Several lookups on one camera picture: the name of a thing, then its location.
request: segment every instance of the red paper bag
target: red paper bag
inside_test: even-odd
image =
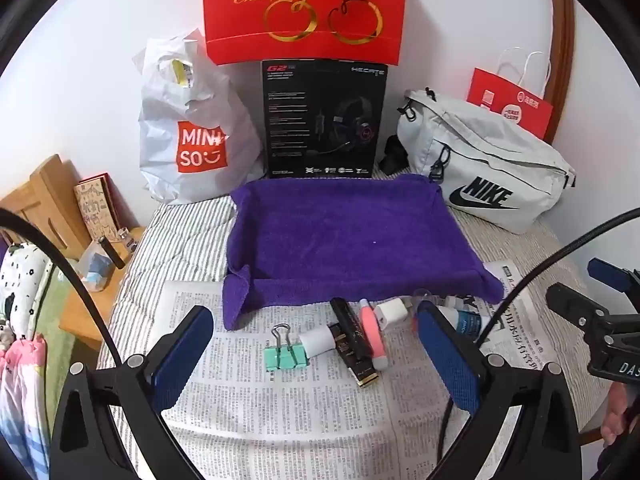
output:
[[[404,0],[204,0],[217,64],[330,57],[398,64]]]
[[[524,79],[529,59],[533,54],[542,53],[533,52],[529,55],[524,73],[519,81],[520,83]],[[544,139],[546,128],[551,119],[551,112],[554,109],[544,99],[518,86],[516,83],[496,73],[487,72],[479,68],[476,68],[471,79],[471,87],[466,100],[469,103],[503,115],[539,139]]]

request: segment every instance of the patterned pillow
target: patterned pillow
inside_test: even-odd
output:
[[[53,264],[33,244],[9,248],[0,267],[0,310],[18,339],[33,340]]]

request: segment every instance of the waist bag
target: waist bag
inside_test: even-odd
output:
[[[522,234],[575,185],[562,156],[513,121],[433,92],[405,96],[398,138],[412,172],[439,183],[447,205]]]

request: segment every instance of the green binder clip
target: green binder clip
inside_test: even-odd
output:
[[[280,339],[279,328],[284,328],[287,345],[283,348]],[[292,368],[304,368],[308,365],[305,349],[301,343],[291,344],[289,340],[291,327],[286,323],[280,323],[273,327],[271,333],[276,338],[276,346],[264,349],[264,364],[268,372],[276,370],[290,370]]]

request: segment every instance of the nike swoosh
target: nike swoosh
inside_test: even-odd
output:
[[[486,202],[467,200],[466,198],[462,198],[462,195],[460,195],[460,192],[463,189],[465,189],[465,186],[459,187],[449,196],[449,201],[453,205],[457,205],[458,207],[475,207],[480,209],[517,209],[517,207],[507,207],[501,204],[487,204]]]

